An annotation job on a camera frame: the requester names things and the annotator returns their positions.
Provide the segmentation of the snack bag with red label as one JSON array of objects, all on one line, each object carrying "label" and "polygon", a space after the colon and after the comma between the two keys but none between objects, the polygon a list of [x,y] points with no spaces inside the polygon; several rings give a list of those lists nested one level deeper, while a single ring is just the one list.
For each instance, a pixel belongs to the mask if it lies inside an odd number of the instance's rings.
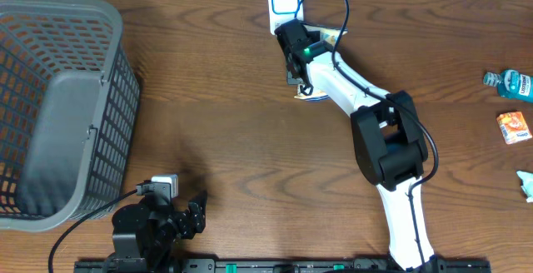
[{"label": "snack bag with red label", "polygon": [[[336,40],[340,34],[339,28],[324,27],[306,22],[303,23],[303,26],[312,35],[318,36],[318,41],[325,40],[332,46],[336,43]],[[307,86],[302,82],[297,85],[296,89],[297,93],[295,95],[295,98],[298,100],[303,100],[307,102],[319,102],[329,99],[329,96],[324,91],[312,86]]]}]

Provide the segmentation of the teal mouthwash bottle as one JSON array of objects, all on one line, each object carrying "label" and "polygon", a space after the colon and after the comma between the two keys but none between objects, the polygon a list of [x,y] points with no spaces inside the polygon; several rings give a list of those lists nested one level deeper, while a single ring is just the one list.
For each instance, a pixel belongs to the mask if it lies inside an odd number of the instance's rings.
[{"label": "teal mouthwash bottle", "polygon": [[487,72],[483,83],[495,87],[501,97],[532,103],[532,77],[514,69],[502,73]]}]

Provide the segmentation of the orange Kleenex tissue pack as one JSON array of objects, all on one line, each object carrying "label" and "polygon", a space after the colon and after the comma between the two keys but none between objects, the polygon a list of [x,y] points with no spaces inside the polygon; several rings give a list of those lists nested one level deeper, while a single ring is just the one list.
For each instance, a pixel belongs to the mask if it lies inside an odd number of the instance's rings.
[{"label": "orange Kleenex tissue pack", "polygon": [[527,141],[532,138],[532,134],[526,124],[522,112],[507,112],[500,114],[496,118],[496,121],[507,145]]}]

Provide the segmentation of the mint green wet wipes pack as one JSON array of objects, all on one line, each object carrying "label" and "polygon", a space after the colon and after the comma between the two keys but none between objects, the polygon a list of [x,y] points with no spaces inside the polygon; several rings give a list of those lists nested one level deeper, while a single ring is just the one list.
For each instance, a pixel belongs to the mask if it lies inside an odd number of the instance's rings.
[{"label": "mint green wet wipes pack", "polygon": [[528,171],[517,171],[517,176],[521,179],[521,189],[526,195],[528,203],[533,202],[533,174]]}]

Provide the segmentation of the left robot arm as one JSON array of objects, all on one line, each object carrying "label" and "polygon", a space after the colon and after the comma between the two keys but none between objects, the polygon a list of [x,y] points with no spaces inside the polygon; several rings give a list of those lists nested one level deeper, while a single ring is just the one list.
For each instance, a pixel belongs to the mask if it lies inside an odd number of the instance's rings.
[{"label": "left robot arm", "polygon": [[207,192],[201,191],[178,211],[169,191],[149,191],[137,204],[119,209],[112,218],[114,254],[110,272],[180,272],[172,255],[178,240],[188,240],[206,227]]}]

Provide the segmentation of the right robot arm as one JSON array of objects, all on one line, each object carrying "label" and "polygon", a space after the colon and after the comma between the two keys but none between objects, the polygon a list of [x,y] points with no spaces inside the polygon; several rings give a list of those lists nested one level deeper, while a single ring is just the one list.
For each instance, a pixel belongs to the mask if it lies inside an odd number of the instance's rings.
[{"label": "right robot arm", "polygon": [[434,250],[420,189],[428,150],[411,97],[372,85],[327,42],[288,46],[283,53],[292,75],[324,91],[350,117],[357,165],[384,206],[390,254],[404,270],[421,267]]}]

